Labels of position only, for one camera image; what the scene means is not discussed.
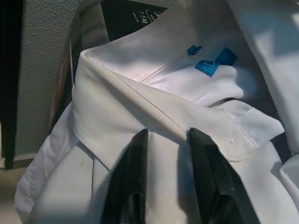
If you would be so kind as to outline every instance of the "gray textured wall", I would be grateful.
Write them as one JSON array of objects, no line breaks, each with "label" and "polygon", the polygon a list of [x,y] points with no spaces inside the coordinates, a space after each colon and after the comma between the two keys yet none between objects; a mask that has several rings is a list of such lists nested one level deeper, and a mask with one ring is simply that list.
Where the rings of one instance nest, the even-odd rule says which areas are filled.
[{"label": "gray textured wall", "polygon": [[24,1],[15,155],[36,153],[48,135],[68,28],[81,0]]}]

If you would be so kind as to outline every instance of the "gray wall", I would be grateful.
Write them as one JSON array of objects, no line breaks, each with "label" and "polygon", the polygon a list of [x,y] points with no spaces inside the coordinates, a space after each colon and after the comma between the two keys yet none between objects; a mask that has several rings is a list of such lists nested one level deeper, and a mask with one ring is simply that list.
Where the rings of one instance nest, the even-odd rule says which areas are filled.
[{"label": "gray wall", "polygon": [[24,1],[15,149],[18,157],[36,153],[48,135],[58,67],[80,1]]}]

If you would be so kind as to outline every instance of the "blue label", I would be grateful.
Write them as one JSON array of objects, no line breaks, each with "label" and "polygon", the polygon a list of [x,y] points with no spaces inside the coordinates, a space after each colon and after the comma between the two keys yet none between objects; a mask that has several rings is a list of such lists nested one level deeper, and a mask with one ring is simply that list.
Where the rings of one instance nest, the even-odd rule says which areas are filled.
[{"label": "blue label", "polygon": [[212,77],[219,65],[220,63],[217,61],[200,61],[195,68],[206,73],[209,77]]},{"label": "blue label", "polygon": [[215,61],[219,64],[233,65],[237,58],[238,57],[230,49],[225,48]]},{"label": "blue label", "polygon": [[189,55],[196,55],[201,48],[201,46],[196,47],[195,45],[193,45],[187,50],[187,52]]}]

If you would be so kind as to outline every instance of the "blue tag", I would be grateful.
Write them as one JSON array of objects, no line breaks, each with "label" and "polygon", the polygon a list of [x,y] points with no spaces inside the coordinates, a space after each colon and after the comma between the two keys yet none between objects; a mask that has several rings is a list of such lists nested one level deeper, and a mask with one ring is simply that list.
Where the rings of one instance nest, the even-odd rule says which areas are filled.
[{"label": "blue tag", "polygon": [[219,65],[220,63],[217,61],[200,61],[195,68],[206,73],[209,77],[212,77]]},{"label": "blue tag", "polygon": [[195,45],[193,45],[187,50],[187,52],[189,55],[196,55],[201,48],[202,48],[202,46],[196,47]]},{"label": "blue tag", "polygon": [[237,58],[238,57],[230,49],[225,48],[215,61],[219,64],[233,65]]}]

